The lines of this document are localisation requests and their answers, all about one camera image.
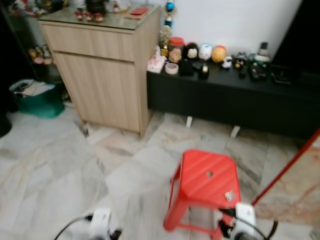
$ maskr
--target cabinet door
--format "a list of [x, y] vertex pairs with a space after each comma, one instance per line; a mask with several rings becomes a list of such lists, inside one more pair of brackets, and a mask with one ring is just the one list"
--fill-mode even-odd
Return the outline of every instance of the cabinet door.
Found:
[[54, 55], [83, 120], [140, 131], [133, 63], [59, 52]]

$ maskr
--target black trash bin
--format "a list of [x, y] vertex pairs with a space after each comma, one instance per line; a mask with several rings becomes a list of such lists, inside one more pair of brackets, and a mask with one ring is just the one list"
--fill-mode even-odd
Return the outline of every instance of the black trash bin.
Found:
[[11, 128], [12, 125], [6, 115], [0, 113], [0, 138], [10, 132]]

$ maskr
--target power cord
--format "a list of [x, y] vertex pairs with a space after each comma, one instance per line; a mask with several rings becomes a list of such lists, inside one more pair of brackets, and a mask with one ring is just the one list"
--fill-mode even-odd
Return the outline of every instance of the power cord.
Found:
[[243, 220], [241, 218], [235, 217], [235, 219], [239, 220], [240, 222], [243, 222], [244, 224], [248, 225], [249, 227], [253, 228], [258, 234], [263, 237], [263, 240], [270, 240], [270, 238], [275, 234], [277, 226], [278, 226], [278, 221], [273, 221], [273, 226], [271, 229], [271, 232], [269, 233], [268, 236], [265, 236], [256, 226], [252, 225], [250, 222], [247, 222], [246, 220]]
[[62, 228], [62, 230], [57, 234], [57, 236], [54, 238], [54, 240], [57, 240], [60, 235], [72, 224], [76, 223], [76, 222], [79, 222], [79, 221], [88, 221], [88, 222], [91, 222], [92, 218], [93, 218], [93, 213], [92, 214], [89, 214], [87, 216], [80, 216], [80, 217], [77, 217], [75, 219], [73, 219], [71, 222], [69, 222], [67, 225], [65, 225], [64, 228]]

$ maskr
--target cabinet drawer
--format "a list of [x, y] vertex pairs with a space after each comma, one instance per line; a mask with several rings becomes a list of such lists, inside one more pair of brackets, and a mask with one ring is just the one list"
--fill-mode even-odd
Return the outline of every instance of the cabinet drawer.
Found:
[[42, 27], [55, 51], [134, 61], [132, 34], [45, 24]]

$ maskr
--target stool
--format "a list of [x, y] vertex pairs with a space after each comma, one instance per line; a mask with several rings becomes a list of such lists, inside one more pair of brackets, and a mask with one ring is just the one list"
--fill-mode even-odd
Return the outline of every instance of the stool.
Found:
[[[174, 184], [179, 181], [173, 200]], [[220, 240], [220, 228], [206, 229], [181, 224], [185, 212], [192, 206], [211, 210], [235, 208], [241, 201], [236, 163], [227, 155], [195, 149], [187, 150], [171, 179], [169, 207], [163, 226], [167, 231], [176, 227], [207, 233], [213, 240]], [[230, 224], [233, 220], [222, 213], [222, 220]]]

